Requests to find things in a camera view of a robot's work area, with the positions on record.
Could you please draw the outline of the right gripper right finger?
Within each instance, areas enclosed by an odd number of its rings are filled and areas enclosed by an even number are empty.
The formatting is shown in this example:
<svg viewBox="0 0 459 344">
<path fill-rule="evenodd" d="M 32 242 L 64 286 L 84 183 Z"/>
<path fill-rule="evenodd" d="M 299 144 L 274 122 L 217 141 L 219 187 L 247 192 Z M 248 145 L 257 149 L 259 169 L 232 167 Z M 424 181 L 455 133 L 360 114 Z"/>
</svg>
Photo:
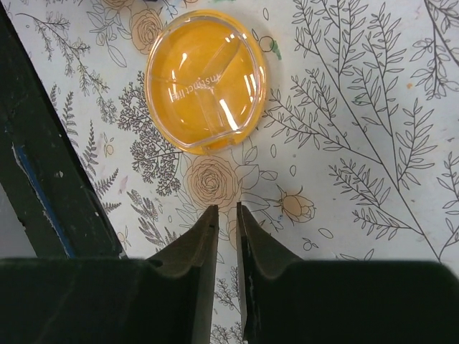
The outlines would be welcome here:
<svg viewBox="0 0 459 344">
<path fill-rule="evenodd" d="M 237 206 L 249 343 L 456 343 L 458 278 L 428 261 L 304 260 Z"/>
</svg>

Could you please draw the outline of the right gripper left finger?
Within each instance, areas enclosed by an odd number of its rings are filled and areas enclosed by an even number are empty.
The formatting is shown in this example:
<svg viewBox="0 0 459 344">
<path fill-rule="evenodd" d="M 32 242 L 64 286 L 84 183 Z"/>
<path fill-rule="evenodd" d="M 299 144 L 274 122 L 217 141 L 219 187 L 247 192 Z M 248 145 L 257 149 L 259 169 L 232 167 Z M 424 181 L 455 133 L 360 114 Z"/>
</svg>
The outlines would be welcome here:
<svg viewBox="0 0 459 344">
<path fill-rule="evenodd" d="M 4 259 L 3 343 L 208 343 L 219 213 L 148 259 Z"/>
</svg>

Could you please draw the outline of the yellow round pill case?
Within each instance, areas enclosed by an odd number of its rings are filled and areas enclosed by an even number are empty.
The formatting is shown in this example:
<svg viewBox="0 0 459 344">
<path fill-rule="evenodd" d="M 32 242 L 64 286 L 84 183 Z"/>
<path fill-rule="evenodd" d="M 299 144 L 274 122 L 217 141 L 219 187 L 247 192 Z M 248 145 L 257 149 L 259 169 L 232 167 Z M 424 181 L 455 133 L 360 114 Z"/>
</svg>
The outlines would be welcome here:
<svg viewBox="0 0 459 344">
<path fill-rule="evenodd" d="M 268 71 L 247 29 L 221 11 L 190 11 L 158 35 L 144 90 L 152 121 L 178 149 L 212 154 L 241 143 L 265 105 Z"/>
</svg>

